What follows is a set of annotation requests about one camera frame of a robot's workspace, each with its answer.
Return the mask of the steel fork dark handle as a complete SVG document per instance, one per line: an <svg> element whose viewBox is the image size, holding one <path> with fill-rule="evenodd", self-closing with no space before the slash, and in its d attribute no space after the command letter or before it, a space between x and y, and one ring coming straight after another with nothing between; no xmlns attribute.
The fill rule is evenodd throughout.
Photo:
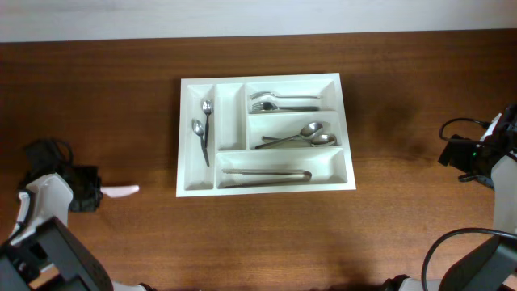
<svg viewBox="0 0 517 291"><path fill-rule="evenodd" d="M315 112L319 111L319 107L307 106L307 107L286 107L279 106L272 102L259 102L254 103L251 106L252 113L258 112Z"/></svg>

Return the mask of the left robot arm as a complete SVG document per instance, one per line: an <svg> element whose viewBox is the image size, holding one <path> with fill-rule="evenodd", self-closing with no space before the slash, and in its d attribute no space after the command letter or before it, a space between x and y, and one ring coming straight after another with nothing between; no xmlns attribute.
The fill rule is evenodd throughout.
<svg viewBox="0 0 517 291"><path fill-rule="evenodd" d="M20 207L15 226L1 245L1 288L32 290L50 268L58 273L40 290L151 291L140 283L124 285L109 277L103 265L69 231L69 213L94 212L105 196L120 198L137 185L104 187L96 166L74 164L69 144L39 139L25 146L31 164L18 187Z"/></svg>

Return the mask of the white plastic knife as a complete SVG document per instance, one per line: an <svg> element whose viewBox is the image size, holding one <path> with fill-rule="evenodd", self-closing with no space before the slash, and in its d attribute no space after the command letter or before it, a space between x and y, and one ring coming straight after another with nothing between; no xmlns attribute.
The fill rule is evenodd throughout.
<svg viewBox="0 0 517 291"><path fill-rule="evenodd" d="M113 186L113 187L101 187L100 191L105 196L110 198L121 198L125 196L130 196L134 193L139 192L140 187L138 185L128 185L128 186Z"/></svg>

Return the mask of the small steel teaspoon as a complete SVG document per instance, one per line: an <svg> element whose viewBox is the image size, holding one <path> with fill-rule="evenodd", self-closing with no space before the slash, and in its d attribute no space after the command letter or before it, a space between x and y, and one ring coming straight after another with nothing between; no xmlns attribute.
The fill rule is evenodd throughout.
<svg viewBox="0 0 517 291"><path fill-rule="evenodd" d="M205 145L205 139L204 139L204 134L205 134L204 126L199 120L194 119L192 121L192 130L193 130L194 134L200 138L200 148L202 150L206 166L210 167L208 150L207 150L207 146Z"/></svg>
<svg viewBox="0 0 517 291"><path fill-rule="evenodd" d="M208 135L209 135L209 118L213 113L213 103L210 99L206 99L202 103L202 111L205 114L205 127L204 127L204 146L208 147Z"/></svg>

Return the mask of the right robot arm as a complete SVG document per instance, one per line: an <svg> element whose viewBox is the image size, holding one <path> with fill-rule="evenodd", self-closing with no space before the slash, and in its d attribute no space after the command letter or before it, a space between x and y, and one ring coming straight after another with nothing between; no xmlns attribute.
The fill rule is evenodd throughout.
<svg viewBox="0 0 517 291"><path fill-rule="evenodd" d="M452 123L465 121L485 132L472 140L443 132ZM447 144L439 163L462 172L461 183L475 181L494 191L493 226L465 227L437 238L427 251L421 278L399 275L387 279L381 290L508 290L505 281L516 275L516 105L506 106L491 121L459 117L446 121L439 138ZM427 270L438 247L463 234L486 234L489 238L455 262L438 280L428 280Z"/></svg>

